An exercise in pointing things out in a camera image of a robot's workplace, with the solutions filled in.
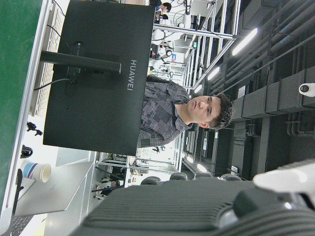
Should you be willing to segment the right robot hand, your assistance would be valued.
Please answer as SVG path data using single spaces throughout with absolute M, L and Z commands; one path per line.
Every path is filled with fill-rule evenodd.
M 75 236 L 312 236 L 315 162 L 295 162 L 251 181 L 201 177 L 111 193 Z

